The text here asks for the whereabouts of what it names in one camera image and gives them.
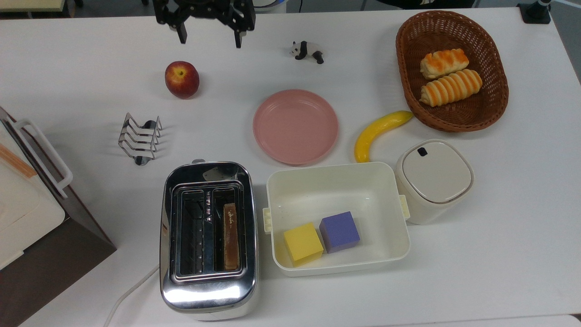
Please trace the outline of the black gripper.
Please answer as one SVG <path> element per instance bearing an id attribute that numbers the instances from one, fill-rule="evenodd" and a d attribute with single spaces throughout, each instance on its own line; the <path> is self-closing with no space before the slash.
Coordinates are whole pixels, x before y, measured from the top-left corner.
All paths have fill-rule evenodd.
<path id="1" fill-rule="evenodd" d="M 188 17 L 222 19 L 222 23 L 234 31 L 235 45 L 241 48 L 241 38 L 253 31 L 256 24 L 255 7 L 252 0 L 176 0 L 176 8 L 168 8 L 169 1 L 154 1 L 154 14 L 158 24 L 174 29 L 181 44 L 187 40 L 183 23 Z"/>

